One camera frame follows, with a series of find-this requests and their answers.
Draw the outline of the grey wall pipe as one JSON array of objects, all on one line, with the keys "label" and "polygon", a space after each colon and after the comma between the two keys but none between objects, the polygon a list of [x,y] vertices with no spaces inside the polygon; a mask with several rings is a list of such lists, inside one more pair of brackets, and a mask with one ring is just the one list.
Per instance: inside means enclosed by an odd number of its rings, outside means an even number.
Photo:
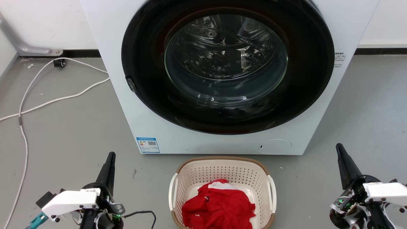
[{"label": "grey wall pipe", "polygon": [[64,51],[62,49],[52,49],[35,47],[26,44],[14,30],[10,27],[4,16],[0,13],[0,29],[4,32],[5,36],[16,49],[19,56],[25,57],[59,57],[62,56]]}]

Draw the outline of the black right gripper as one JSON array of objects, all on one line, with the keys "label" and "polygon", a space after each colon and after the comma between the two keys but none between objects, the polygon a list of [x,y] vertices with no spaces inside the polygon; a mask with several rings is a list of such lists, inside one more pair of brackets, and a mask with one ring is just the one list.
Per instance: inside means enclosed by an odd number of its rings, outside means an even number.
[{"label": "black right gripper", "polygon": [[339,229],[387,229],[386,199],[374,194],[384,183],[362,176],[343,144],[336,144],[336,152],[343,193],[330,206],[331,222]]}]

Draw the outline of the small printed text sticker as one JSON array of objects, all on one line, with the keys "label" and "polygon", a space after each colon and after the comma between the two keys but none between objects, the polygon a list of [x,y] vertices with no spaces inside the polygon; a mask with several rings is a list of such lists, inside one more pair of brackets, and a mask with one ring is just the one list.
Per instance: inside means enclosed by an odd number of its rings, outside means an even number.
[{"label": "small printed text sticker", "polygon": [[335,52],[334,56],[334,68],[339,68],[345,62],[346,55],[344,52]]}]

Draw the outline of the round white filter flap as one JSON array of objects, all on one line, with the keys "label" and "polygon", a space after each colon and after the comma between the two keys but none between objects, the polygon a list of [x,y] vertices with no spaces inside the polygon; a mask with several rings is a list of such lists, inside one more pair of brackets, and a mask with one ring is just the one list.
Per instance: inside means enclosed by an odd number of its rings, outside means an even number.
[{"label": "round white filter flap", "polygon": [[272,139],[259,145],[259,150],[265,155],[289,155],[292,143],[283,139]]}]

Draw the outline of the round black glass washer door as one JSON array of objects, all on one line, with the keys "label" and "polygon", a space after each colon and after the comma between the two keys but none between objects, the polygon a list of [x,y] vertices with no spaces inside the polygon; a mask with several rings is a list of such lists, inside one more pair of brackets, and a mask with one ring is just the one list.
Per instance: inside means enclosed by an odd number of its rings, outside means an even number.
[{"label": "round black glass washer door", "polygon": [[327,87],[334,56],[308,0],[148,0],[121,48],[127,83],[150,110],[218,135],[299,116]]}]

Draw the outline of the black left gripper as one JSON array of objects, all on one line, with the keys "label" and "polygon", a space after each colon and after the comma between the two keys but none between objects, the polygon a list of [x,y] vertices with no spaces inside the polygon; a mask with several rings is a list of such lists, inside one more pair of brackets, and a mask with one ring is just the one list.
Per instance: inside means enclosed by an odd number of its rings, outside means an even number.
[{"label": "black left gripper", "polygon": [[121,215],[125,212],[125,208],[113,200],[115,162],[116,153],[109,152],[96,183],[83,187],[85,191],[99,189],[100,193],[96,195],[95,204],[91,207],[80,207],[79,229],[123,229],[124,222]]}]

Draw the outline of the beige plastic laundry basket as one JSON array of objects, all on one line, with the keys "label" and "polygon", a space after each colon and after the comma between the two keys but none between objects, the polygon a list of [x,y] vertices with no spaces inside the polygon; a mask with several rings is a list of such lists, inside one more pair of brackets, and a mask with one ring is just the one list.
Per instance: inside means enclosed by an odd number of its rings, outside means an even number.
[{"label": "beige plastic laundry basket", "polygon": [[244,157],[207,156],[192,158],[179,166],[173,175],[168,192],[169,210],[180,229],[183,223],[182,206],[197,196],[204,184],[225,179],[243,191],[255,204],[253,229],[269,229],[276,216],[277,192],[269,171],[260,162]]}]

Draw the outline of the white front-loading washing machine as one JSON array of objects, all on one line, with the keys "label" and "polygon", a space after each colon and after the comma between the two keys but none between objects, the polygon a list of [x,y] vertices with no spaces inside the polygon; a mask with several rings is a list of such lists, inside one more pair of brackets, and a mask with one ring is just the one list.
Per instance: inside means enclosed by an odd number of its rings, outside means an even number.
[{"label": "white front-loading washing machine", "polygon": [[137,137],[156,138],[160,154],[264,155],[259,145],[272,139],[292,143],[289,155],[304,154],[358,47],[380,0],[308,0],[325,20],[335,52],[345,62],[334,68],[321,96],[299,116],[280,126],[241,135],[218,135],[178,126],[150,110],[131,90],[121,60],[124,34],[148,0],[80,0],[128,126]]}]

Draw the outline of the blue energy label sticker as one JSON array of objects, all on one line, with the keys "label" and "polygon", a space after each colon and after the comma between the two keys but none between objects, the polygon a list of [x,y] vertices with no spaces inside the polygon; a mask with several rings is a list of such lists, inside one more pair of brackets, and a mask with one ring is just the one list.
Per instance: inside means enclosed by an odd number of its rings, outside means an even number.
[{"label": "blue energy label sticker", "polygon": [[137,137],[136,138],[138,147],[142,154],[158,154],[160,153],[160,149],[157,143],[156,138],[143,138]]}]

